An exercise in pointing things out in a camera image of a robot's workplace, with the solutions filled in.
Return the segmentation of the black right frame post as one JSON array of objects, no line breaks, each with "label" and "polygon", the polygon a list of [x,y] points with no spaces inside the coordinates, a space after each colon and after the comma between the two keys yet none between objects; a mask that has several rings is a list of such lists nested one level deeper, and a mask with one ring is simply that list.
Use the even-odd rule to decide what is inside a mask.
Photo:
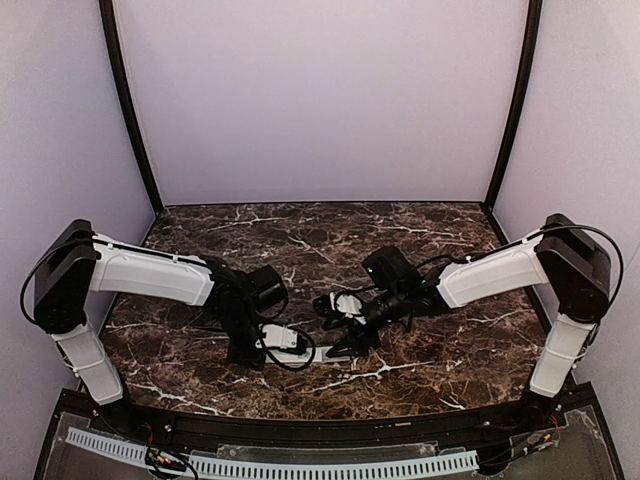
[{"label": "black right frame post", "polygon": [[520,49],[512,98],[494,169],[484,199],[484,204],[490,211],[495,208],[499,198],[500,190],[507,172],[509,160],[518,132],[535,56],[542,7],[542,0],[530,0],[528,2],[523,40]]}]

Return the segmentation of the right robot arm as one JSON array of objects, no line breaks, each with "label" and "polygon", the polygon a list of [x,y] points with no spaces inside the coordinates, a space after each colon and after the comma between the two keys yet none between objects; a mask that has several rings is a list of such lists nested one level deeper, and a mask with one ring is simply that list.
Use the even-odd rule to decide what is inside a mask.
[{"label": "right robot arm", "polygon": [[313,301],[323,330],[346,330],[328,354],[362,357],[379,347],[379,332],[389,325],[409,329],[416,317],[434,318],[480,299],[548,285],[558,301],[557,316],[509,415],[511,429],[535,429],[558,406],[570,371],[587,352],[622,286],[623,280],[611,273],[624,271],[623,255],[609,254],[598,237],[609,236],[556,213],[541,228],[490,252],[428,259],[423,263],[426,273],[398,247],[381,247],[362,263],[377,296],[365,301],[357,288]]}]

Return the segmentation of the white remote control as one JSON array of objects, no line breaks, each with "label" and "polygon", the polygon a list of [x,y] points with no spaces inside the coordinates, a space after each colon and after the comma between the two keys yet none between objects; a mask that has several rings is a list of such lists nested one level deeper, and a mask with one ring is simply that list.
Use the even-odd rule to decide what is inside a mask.
[{"label": "white remote control", "polygon": [[350,356],[339,356],[339,357],[329,357],[327,352],[329,351],[329,346],[321,346],[317,347],[314,352],[314,356],[312,357],[312,348],[308,347],[307,351],[304,354],[296,355],[291,353],[285,353],[279,350],[272,350],[272,355],[281,363],[288,366],[301,366],[309,361],[312,357],[311,361],[312,365],[315,364],[329,364],[329,363],[348,363],[351,361]]}]

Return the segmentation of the black front rail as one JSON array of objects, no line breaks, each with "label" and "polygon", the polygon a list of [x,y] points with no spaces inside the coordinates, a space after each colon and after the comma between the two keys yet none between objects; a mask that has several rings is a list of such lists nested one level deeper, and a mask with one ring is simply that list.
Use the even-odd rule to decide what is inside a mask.
[{"label": "black front rail", "polygon": [[255,447],[342,448],[435,441],[442,447],[491,448],[526,428],[512,406],[374,420],[256,420],[134,406],[128,427],[157,445],[216,449]]}]

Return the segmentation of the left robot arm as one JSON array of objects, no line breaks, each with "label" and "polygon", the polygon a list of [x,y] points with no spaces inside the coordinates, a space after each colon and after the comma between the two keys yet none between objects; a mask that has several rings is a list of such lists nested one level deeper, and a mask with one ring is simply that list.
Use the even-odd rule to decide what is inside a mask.
[{"label": "left robot arm", "polygon": [[100,406],[124,399],[125,386],[85,312],[91,292],[119,292],[204,307],[220,319],[231,359],[261,368],[277,349],[299,354],[306,341],[264,317],[286,305],[279,274],[265,266],[246,273],[221,258],[183,256],[120,243],[72,221],[29,272],[22,286],[34,293],[25,318],[46,332]]}]

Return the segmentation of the black frame post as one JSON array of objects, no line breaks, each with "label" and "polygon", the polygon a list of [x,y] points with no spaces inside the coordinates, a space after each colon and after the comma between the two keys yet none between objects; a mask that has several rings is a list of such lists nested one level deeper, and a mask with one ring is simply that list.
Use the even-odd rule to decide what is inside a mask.
[{"label": "black frame post", "polygon": [[530,0],[528,2],[523,40],[520,49],[512,98],[494,169],[484,199],[484,204],[490,211],[495,208],[499,198],[500,190],[507,172],[509,160],[518,132],[535,56],[542,7],[542,0]]},{"label": "black frame post", "polygon": [[126,73],[124,53],[117,26],[115,2],[112,0],[99,0],[98,5],[112,77],[127,135],[147,198],[154,215],[158,216],[163,212],[164,204],[144,145],[142,131]]}]

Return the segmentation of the black left frame post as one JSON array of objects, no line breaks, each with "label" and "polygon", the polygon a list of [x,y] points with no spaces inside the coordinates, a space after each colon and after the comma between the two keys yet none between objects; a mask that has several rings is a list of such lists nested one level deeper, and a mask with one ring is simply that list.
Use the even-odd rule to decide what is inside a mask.
[{"label": "black left frame post", "polygon": [[115,2],[112,0],[99,0],[98,5],[112,77],[127,135],[147,198],[154,215],[158,216],[163,212],[164,204],[144,145],[142,131],[126,73],[124,53],[117,26]]}]

